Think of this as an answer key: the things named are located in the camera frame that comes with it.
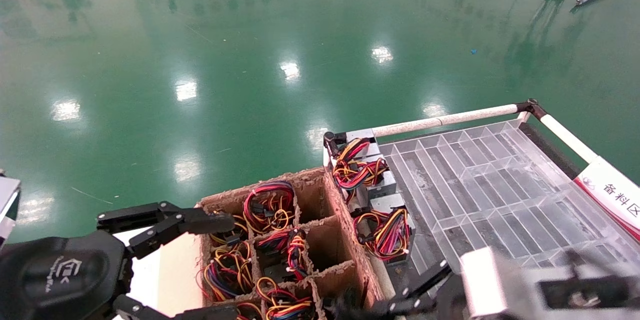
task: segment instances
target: white sign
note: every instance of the white sign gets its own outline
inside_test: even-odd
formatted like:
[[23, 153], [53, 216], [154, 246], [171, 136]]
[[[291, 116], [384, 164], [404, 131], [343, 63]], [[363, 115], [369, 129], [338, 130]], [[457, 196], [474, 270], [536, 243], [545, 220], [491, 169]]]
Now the white sign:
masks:
[[640, 188], [598, 157], [575, 182], [633, 237], [640, 240]]

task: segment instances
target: black tube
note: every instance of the black tube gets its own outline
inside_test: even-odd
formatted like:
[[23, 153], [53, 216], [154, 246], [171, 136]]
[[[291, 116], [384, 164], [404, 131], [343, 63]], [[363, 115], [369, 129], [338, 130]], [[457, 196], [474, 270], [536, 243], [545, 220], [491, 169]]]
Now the black tube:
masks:
[[536, 99], [528, 99], [526, 102], [516, 103], [516, 107], [518, 108], [518, 112], [530, 112], [538, 120], [542, 119], [542, 117], [547, 114], [547, 112], [538, 105], [538, 101]]

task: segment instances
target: wire bundle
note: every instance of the wire bundle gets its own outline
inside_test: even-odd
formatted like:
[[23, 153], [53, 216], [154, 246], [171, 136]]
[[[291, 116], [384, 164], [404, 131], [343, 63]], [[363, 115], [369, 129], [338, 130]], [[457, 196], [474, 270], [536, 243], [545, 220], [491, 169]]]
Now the wire bundle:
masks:
[[295, 274], [295, 280], [300, 281], [307, 276], [307, 268], [302, 261], [302, 252], [306, 248], [306, 234], [298, 228], [278, 231], [265, 240], [258, 242], [258, 248], [268, 251], [268, 254], [286, 253], [286, 271]]
[[354, 198], [355, 188], [363, 184], [365, 186], [377, 185], [382, 179], [382, 173], [389, 170], [384, 158], [378, 158], [373, 162], [354, 160], [354, 156], [367, 146], [369, 146], [368, 139], [355, 138], [342, 149], [336, 158], [333, 178], [339, 187], [347, 191], [346, 203]]
[[242, 246], [218, 248], [211, 263], [203, 271], [203, 279], [213, 291], [214, 299], [223, 301], [243, 293], [249, 293], [254, 287], [251, 275], [251, 249], [247, 241]]
[[284, 229], [293, 219], [293, 186], [287, 181], [263, 183], [244, 200], [242, 215], [258, 234]]
[[238, 310], [236, 320], [263, 320], [260, 308], [253, 302], [240, 302], [236, 307]]
[[233, 215], [235, 227], [233, 230], [224, 233], [210, 233], [209, 237], [213, 241], [214, 246], [240, 246], [242, 241], [249, 238], [249, 230], [247, 230], [247, 222], [244, 217]]
[[293, 229], [289, 234], [290, 240], [286, 246], [286, 263], [288, 264], [286, 270], [293, 272], [295, 279], [300, 281], [307, 276], [307, 268], [302, 261], [302, 252], [306, 246], [305, 232]]
[[[370, 220], [375, 228], [369, 236], [362, 235], [358, 225]], [[409, 253], [411, 229], [407, 223], [407, 209], [396, 208], [391, 213], [372, 210], [353, 220], [353, 230], [359, 243], [375, 257], [386, 261]]]
[[[263, 290], [265, 285], [272, 289], [265, 293]], [[258, 295], [267, 302], [267, 320], [314, 320], [316, 318], [311, 297], [296, 297], [293, 293], [278, 288], [275, 281], [269, 277], [258, 279], [256, 288]]]

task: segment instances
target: white pipe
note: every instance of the white pipe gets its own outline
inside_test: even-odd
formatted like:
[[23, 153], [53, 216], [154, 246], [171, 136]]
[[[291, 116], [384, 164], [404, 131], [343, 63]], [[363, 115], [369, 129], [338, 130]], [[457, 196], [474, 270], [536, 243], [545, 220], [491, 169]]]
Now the white pipe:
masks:
[[509, 115], [518, 112], [516, 105], [504, 105], [498, 107], [485, 108], [483, 110], [475, 110], [462, 113], [454, 113], [453, 115], [445, 115], [439, 117], [431, 117], [430, 119], [422, 119], [416, 121], [403, 122], [401, 124], [386, 125], [372, 128], [375, 137], [397, 135], [411, 131], [425, 130], [448, 124], [457, 124], [459, 122], [473, 121], [479, 119], [487, 119], [501, 115]]
[[574, 150], [575, 153], [587, 163], [592, 163], [598, 158], [598, 155], [594, 151], [587, 147], [585, 143], [580, 141], [573, 133], [569, 132], [569, 130], [562, 126], [560, 122], [556, 121], [551, 115], [547, 114], [542, 116], [540, 122], [547, 126], [551, 132], [555, 133], [558, 138], [565, 142], [567, 146]]

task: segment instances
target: robotic hand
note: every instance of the robotic hand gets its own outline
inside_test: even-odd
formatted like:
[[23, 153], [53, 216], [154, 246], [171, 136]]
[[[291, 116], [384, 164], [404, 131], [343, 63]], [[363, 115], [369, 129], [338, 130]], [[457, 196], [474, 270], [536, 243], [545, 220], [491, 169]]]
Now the robotic hand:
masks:
[[[19, 181], [14, 185], [15, 191], [7, 192], [12, 197], [19, 193]], [[112, 236], [148, 226], [151, 228], [131, 238], [129, 246]], [[208, 215], [201, 208], [161, 202], [101, 213], [97, 231], [85, 236], [7, 244], [0, 251], [0, 320], [101, 320], [116, 315], [127, 320], [169, 320], [171, 317], [127, 297], [133, 258], [143, 258], [185, 232], [217, 233], [233, 228], [229, 214]], [[235, 306], [218, 306], [185, 311], [173, 318], [235, 320], [236, 315]]]
[[522, 269], [485, 247], [461, 257], [461, 274], [442, 260], [389, 300], [364, 309], [343, 295], [334, 301], [333, 312], [339, 320], [392, 320], [425, 313], [437, 320], [640, 318], [640, 277], [634, 266], [607, 265], [571, 249], [565, 254], [567, 266]]

